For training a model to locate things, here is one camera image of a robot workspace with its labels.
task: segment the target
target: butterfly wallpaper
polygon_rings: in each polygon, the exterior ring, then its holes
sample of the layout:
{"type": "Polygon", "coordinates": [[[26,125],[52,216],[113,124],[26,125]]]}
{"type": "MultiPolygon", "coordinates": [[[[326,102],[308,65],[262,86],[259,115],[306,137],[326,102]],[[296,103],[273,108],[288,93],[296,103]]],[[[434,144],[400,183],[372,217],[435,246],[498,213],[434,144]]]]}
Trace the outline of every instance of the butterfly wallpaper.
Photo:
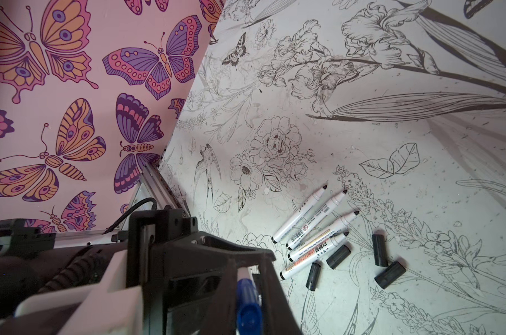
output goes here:
{"type": "Polygon", "coordinates": [[[115,221],[161,158],[223,5],[0,0],[0,220],[115,221]]]}

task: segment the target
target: swallow drawing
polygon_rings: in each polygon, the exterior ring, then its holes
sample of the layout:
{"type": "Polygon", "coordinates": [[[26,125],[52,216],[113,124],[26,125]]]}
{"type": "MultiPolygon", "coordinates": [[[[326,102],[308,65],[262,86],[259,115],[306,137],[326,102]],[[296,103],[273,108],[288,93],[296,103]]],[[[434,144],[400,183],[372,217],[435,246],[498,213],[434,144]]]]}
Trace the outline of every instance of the swallow drawing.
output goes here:
{"type": "Polygon", "coordinates": [[[210,173],[210,169],[212,168],[212,164],[216,165],[216,169],[218,169],[218,173],[221,180],[221,171],[219,169],[218,165],[218,159],[216,158],[216,155],[214,154],[214,150],[212,150],[212,147],[210,144],[206,144],[206,146],[202,146],[199,149],[199,152],[201,152],[201,160],[197,162],[197,166],[195,167],[195,176],[194,176],[194,198],[195,198],[195,190],[197,189],[197,183],[199,181],[199,178],[201,178],[201,175],[203,173],[206,173],[206,198],[209,198],[209,189],[210,194],[212,197],[214,197],[214,191],[212,186],[212,175],[210,173]]]}

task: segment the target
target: blue marker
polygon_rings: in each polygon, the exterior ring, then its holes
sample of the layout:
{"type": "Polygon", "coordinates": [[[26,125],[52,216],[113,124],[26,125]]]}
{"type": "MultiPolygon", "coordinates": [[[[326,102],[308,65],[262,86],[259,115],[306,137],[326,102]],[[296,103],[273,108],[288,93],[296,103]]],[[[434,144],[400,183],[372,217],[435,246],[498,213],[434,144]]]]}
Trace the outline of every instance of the blue marker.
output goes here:
{"type": "Polygon", "coordinates": [[[239,268],[237,278],[236,328],[240,335],[261,335],[262,310],[249,268],[239,268]]]}

